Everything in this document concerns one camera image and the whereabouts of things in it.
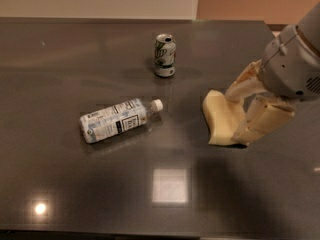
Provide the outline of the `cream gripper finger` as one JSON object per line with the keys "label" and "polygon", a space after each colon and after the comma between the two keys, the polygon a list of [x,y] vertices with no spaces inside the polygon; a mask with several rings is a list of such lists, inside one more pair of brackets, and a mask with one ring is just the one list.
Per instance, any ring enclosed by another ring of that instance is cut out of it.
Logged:
{"label": "cream gripper finger", "polygon": [[275,96],[256,95],[232,140],[248,146],[282,127],[294,116],[295,105],[292,102]]}
{"label": "cream gripper finger", "polygon": [[229,86],[225,98],[231,102],[240,102],[253,94],[266,91],[260,77],[261,60],[251,62]]}

